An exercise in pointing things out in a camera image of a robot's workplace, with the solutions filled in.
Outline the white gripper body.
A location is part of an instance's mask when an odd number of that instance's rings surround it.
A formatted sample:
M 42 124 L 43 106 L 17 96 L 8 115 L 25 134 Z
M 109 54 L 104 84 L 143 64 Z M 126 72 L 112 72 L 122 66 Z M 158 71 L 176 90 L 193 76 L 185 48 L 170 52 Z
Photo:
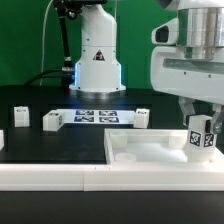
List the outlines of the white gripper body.
M 156 91 L 224 105 L 224 48 L 206 61 L 185 59 L 182 48 L 156 47 L 150 79 Z

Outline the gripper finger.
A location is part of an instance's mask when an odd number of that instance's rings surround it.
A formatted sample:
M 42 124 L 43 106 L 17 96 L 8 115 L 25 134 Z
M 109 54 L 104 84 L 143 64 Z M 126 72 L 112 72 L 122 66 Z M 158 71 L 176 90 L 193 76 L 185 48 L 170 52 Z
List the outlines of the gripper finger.
M 222 131 L 222 123 L 224 122 L 224 105 L 214 104 L 212 110 L 214 114 L 211 119 L 210 131 L 213 134 L 219 134 Z
M 180 109 L 183 113 L 183 124 L 185 126 L 188 126 L 190 117 L 195 115 L 195 109 L 194 109 L 195 100 L 187 97 L 180 97 L 178 102 Z

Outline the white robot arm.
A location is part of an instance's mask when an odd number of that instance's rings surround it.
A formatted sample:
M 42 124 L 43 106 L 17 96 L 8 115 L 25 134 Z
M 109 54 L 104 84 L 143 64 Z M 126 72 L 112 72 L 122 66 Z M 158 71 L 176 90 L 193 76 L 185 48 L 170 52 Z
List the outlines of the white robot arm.
M 155 1 L 177 16 L 152 31 L 151 84 L 179 97 L 186 125 L 194 116 L 194 101 L 212 103 L 206 130 L 217 134 L 224 122 L 224 0 Z M 123 88 L 116 22 L 94 1 L 84 4 L 82 17 L 82 56 L 71 88 L 87 96 L 115 93 Z

